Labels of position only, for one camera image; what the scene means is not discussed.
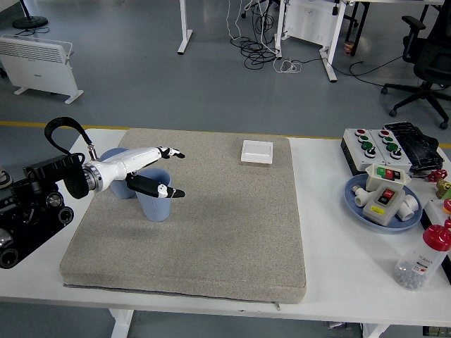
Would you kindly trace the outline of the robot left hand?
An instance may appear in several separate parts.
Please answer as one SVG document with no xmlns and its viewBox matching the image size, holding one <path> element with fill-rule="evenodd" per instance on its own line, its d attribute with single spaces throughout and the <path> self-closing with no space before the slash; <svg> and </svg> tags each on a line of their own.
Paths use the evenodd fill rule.
<svg viewBox="0 0 451 338">
<path fill-rule="evenodd" d="M 127 187 L 135 192 L 155 198 L 182 198 L 185 192 L 169 187 L 160 181 L 146 178 L 137 173 L 148 165 L 157 162 L 161 158 L 168 159 L 172 156 L 184 158 L 179 150 L 170 147 L 147 147 L 128 149 L 114 155 L 105 161 L 91 161 L 85 164 L 85 172 L 88 173 L 94 186 L 90 189 L 94 192 L 106 190 L 114 181 L 125 181 Z"/>
</svg>

